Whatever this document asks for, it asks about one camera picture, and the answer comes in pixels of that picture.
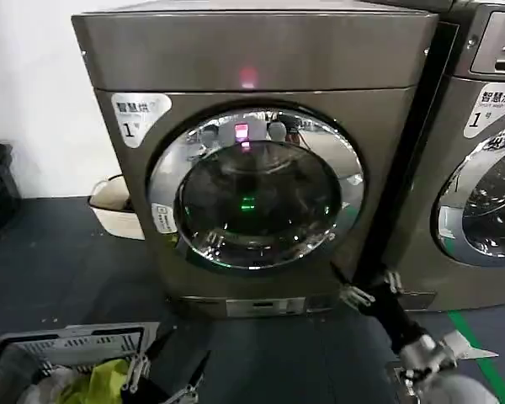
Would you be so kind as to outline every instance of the front-loading washing machine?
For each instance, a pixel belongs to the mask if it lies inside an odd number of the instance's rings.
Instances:
[[[353,1],[150,2],[73,17],[170,299],[329,309],[356,268],[435,15]]]
[[[413,310],[505,303],[505,2],[455,2],[439,26],[429,54],[439,58],[422,78],[433,102],[416,97],[428,116],[399,164],[414,169],[387,208],[398,215],[382,260],[400,273]]]

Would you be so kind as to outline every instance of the clothing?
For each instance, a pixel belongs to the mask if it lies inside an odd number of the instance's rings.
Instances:
[[[63,390],[79,376],[75,370],[58,368],[37,385],[31,385],[17,404],[55,404]]]
[[[121,386],[129,365],[123,359],[111,360],[93,368],[60,395],[57,404],[121,404]]]

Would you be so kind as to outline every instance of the laundry basket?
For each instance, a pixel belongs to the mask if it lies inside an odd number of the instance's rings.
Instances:
[[[97,183],[88,197],[88,204],[104,229],[117,237],[144,240],[136,213],[129,207],[129,190],[123,175],[115,175]]]
[[[73,326],[0,338],[0,404],[14,404],[56,366],[81,373],[116,358],[130,360],[156,339],[158,322]]]

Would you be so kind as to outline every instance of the label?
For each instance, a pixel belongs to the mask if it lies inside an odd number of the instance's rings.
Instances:
[[[489,125],[505,115],[505,82],[491,82],[482,88],[470,118],[465,124],[464,137],[478,136]]]
[[[151,204],[151,216],[160,233],[169,234],[178,231],[174,221],[174,212],[170,206]]]
[[[124,143],[131,148],[140,146],[153,124],[172,108],[165,94],[114,93],[110,100]]]

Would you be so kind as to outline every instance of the green light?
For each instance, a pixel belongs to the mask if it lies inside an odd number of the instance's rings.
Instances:
[[[243,196],[241,207],[242,207],[243,212],[250,212],[251,210],[254,210],[256,208],[256,205],[254,204],[254,197],[253,196]]]

